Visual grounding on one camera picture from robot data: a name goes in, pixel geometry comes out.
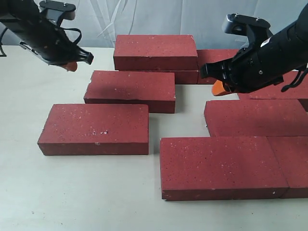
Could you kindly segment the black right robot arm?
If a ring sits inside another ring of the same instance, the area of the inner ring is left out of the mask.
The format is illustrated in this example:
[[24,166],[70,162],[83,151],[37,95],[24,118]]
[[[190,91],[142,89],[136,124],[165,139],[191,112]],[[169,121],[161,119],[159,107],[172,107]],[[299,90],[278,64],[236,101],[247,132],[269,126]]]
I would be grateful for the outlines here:
[[297,70],[294,80],[281,91],[299,86],[308,74],[308,8],[304,7],[298,19],[276,34],[270,24],[261,18],[237,13],[226,16],[223,30],[226,34],[245,36],[248,46],[232,58],[201,66],[202,78],[216,80],[214,96],[231,93],[251,93],[284,81],[283,75]]

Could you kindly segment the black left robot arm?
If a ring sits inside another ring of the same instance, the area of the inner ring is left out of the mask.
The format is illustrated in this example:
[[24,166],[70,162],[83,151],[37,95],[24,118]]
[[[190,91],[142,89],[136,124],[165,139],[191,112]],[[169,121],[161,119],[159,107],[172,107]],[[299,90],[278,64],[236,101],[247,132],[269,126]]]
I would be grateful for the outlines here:
[[48,65],[75,72],[79,62],[91,64],[93,54],[78,46],[82,36],[71,41],[63,20],[74,20],[76,6],[54,0],[2,0],[0,22],[19,39],[19,45]]

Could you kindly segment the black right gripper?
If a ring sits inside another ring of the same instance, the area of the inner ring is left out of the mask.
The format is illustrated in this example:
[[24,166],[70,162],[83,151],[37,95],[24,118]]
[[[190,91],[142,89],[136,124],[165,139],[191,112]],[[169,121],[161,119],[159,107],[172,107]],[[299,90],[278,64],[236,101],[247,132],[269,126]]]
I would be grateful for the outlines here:
[[283,82],[283,75],[266,76],[267,72],[260,67],[255,55],[252,58],[238,56],[237,52],[233,58],[201,66],[201,78],[212,77],[216,80],[211,90],[213,96],[251,93]]

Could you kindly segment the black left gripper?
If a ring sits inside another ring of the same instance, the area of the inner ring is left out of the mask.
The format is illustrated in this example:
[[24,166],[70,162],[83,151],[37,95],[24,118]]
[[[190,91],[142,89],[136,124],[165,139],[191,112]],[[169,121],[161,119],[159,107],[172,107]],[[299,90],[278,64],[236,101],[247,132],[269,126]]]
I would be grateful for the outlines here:
[[[79,36],[71,41],[66,31],[78,32]],[[62,28],[50,21],[40,21],[26,27],[20,37],[19,45],[30,51],[49,65],[63,66],[68,72],[77,70],[77,62],[91,64],[93,54],[78,46],[82,34],[77,28]]]

